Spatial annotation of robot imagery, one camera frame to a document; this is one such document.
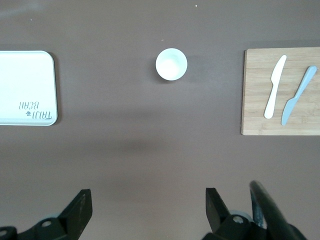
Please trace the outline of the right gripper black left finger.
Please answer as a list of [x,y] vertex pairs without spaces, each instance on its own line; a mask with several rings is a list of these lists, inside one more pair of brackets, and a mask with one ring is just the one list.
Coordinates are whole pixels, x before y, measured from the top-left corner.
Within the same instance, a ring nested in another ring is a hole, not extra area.
[[2,226],[2,240],[78,240],[93,214],[90,189],[82,189],[56,217],[48,217],[18,233],[14,226]]

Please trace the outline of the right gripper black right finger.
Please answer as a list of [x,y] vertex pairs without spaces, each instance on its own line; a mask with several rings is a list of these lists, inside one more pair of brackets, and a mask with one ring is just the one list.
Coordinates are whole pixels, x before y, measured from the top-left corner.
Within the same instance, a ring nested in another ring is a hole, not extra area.
[[211,232],[204,240],[269,240],[267,230],[242,213],[230,213],[216,188],[205,190],[205,212]]

